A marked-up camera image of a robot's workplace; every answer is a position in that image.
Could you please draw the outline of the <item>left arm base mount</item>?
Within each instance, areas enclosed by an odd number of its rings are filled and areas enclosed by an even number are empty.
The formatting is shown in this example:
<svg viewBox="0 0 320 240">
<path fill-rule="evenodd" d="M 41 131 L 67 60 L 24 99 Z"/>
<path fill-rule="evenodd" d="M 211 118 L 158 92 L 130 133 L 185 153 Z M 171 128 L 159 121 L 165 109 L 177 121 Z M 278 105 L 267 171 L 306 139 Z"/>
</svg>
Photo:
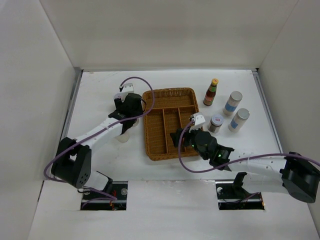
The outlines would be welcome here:
<svg viewBox="0 0 320 240">
<path fill-rule="evenodd" d="M 82 194 L 81 211 L 125 211 L 127 209 L 128 182 L 108 183 L 104 193 L 89 188 L 80 188 Z"/>
</svg>

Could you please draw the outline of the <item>black-cap glass salt bottle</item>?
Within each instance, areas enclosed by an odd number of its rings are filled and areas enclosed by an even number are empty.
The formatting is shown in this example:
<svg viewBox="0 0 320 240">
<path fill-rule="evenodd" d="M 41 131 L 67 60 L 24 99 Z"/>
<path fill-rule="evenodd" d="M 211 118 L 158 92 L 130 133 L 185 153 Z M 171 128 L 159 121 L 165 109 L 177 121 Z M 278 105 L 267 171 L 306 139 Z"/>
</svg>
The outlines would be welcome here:
<svg viewBox="0 0 320 240">
<path fill-rule="evenodd" d="M 128 132 L 125 132 L 119 136 L 116 137 L 116 139 L 120 142 L 120 143 L 126 143 L 130 138 L 130 134 Z"/>
</svg>

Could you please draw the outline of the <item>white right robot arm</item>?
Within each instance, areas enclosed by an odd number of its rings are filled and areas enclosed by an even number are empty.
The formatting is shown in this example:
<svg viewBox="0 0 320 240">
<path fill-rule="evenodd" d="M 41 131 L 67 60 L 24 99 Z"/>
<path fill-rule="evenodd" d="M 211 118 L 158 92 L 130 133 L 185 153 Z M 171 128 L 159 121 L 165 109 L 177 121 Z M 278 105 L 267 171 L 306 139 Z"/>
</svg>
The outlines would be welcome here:
<svg viewBox="0 0 320 240">
<path fill-rule="evenodd" d="M 247 194 L 271 192 L 314 203 L 320 182 L 319 162 L 296 152 L 253 155 L 218 144 L 209 132 L 177 129 L 170 134 L 174 147 L 192 147 L 211 170 L 236 172 L 232 192 L 238 198 Z"/>
</svg>

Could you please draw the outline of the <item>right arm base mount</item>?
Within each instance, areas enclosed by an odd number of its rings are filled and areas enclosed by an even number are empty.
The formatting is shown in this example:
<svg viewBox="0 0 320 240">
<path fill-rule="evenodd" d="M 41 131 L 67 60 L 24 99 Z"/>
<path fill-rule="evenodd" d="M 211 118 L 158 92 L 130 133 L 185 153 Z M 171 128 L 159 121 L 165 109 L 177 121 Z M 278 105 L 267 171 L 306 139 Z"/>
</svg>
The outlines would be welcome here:
<svg viewBox="0 0 320 240">
<path fill-rule="evenodd" d="M 215 182 L 218 208 L 221 211 L 264 210 L 264 202 L 260 192 L 249 193 L 243 188 L 247 173 L 240 172 L 234 180 L 218 180 Z"/>
</svg>

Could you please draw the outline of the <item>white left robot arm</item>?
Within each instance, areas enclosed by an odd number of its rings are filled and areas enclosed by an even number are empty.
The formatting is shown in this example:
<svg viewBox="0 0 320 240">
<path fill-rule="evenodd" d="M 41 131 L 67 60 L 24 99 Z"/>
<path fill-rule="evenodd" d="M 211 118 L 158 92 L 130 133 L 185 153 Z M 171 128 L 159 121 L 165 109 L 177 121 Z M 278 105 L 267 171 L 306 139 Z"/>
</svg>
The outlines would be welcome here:
<svg viewBox="0 0 320 240">
<path fill-rule="evenodd" d="M 92 172 L 92 156 L 113 138 L 121 136 L 126 142 L 126 131 L 136 123 L 136 117 L 144 113 L 139 94 L 128 93 L 124 100 L 116 98 L 114 103 L 115 111 L 93 130 L 75 139 L 65 137 L 60 141 L 51 167 L 53 176 L 77 189 L 95 188 L 96 195 L 103 200 L 112 195 L 112 186 L 107 176 Z"/>
</svg>

